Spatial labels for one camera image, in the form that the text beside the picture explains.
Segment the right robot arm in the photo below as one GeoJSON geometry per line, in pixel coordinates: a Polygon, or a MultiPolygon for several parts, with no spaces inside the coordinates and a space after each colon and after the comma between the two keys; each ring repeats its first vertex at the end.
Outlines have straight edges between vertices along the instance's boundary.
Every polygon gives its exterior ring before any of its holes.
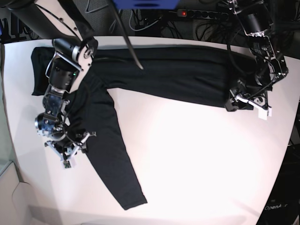
{"type": "Polygon", "coordinates": [[[98,42],[92,27],[72,0],[2,0],[0,5],[41,38],[52,41],[54,55],[45,71],[49,82],[43,98],[45,112],[36,117],[35,126],[39,135],[49,138],[45,145],[70,168],[91,134],[72,134],[66,124],[69,100],[65,97],[78,90],[93,62],[98,42]]]}

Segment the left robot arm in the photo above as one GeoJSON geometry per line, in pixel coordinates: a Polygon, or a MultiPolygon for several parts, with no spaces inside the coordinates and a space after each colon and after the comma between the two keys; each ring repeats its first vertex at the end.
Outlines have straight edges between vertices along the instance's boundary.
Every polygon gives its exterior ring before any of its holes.
{"type": "Polygon", "coordinates": [[[241,77],[229,90],[225,108],[229,112],[257,108],[269,116],[268,92],[289,72],[278,39],[271,30],[270,13],[262,0],[230,0],[228,7],[240,25],[228,36],[227,51],[241,77]],[[257,68],[253,72],[243,70],[233,58],[231,43],[241,30],[255,58],[257,68]]]}

